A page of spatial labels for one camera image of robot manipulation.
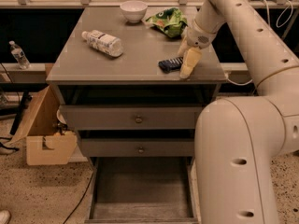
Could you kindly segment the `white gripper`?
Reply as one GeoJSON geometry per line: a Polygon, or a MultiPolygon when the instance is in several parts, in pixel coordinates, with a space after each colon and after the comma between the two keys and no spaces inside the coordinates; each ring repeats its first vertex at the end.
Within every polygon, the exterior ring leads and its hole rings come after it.
{"type": "Polygon", "coordinates": [[[193,20],[187,29],[187,38],[184,37],[178,49],[178,56],[183,56],[183,64],[180,68],[179,77],[188,78],[194,67],[202,58],[201,49],[207,48],[217,35],[217,28],[199,25],[196,20],[193,20]]]}

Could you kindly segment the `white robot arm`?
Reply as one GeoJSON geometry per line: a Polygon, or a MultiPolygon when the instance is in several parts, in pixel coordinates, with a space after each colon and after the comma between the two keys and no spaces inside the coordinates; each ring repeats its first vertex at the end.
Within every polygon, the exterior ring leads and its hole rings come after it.
{"type": "Polygon", "coordinates": [[[201,112],[194,153],[202,224],[279,224],[270,162],[298,148],[299,63],[249,0],[206,0],[179,48],[188,77],[227,24],[256,95],[221,98],[201,112]]]}

